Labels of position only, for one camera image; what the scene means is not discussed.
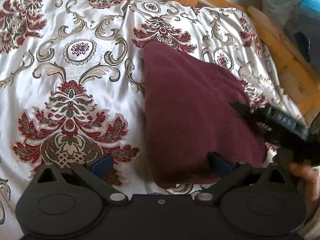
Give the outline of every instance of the black device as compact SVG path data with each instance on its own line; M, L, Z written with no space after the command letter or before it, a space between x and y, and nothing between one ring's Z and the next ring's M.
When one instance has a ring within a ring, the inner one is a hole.
M231 105L249 125L263 123L257 132L270 142L290 147L294 141L295 155L320 163L318 154L313 158L302 149L316 150L319 115L309 128L269 105L264 109ZM277 163L253 168L249 163L227 162L217 153L208 153L208 161L222 179L195 199L135 194L129 200L99 179L112 167L111 155L68 169L42 165L16 205L25 234L21 240L302 240L298 231L307 208Z

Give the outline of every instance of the white floral bedspread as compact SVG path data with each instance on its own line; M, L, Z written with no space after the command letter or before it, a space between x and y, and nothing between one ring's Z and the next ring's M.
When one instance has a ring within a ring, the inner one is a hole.
M112 153L104 179L134 193L164 190L144 146L142 49L165 42L215 62L243 83L252 107L268 101L300 118L246 14L135 0L0 0L0 239L22 236L15 205L39 166ZM266 163L275 154L269 150Z

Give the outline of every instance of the bedspread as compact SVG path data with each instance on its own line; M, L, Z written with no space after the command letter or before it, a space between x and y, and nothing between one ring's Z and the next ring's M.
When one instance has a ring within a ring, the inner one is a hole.
M195 195L207 187L164 190L150 175L143 73L143 48L150 40L228 69L241 80L252 107L269 102L302 118L279 86L268 48L236 8L0 0L0 239L22 236L15 205L46 162L68 167L111 153L114 168L104 181L129 197ZM276 150L267 147L265 165Z

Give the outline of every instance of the maroon garment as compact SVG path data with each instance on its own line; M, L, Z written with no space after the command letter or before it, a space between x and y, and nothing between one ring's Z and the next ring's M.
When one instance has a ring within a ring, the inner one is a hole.
M228 70L155 41L145 46L143 55L146 144L160 187L219 180L209 167L208 152L255 167L265 161L263 138L229 105L249 101Z

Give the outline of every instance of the blue object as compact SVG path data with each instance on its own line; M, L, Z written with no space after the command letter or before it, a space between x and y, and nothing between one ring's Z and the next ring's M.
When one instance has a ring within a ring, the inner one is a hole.
M216 152L208 153L209 163L212 171L221 179L228 176L233 171L233 166Z
M303 8L308 8L316 13L320 13L320 0L303 0L300 3Z
M99 179L104 179L113 168L112 154L104 155L96 163L92 164L89 171L96 175Z

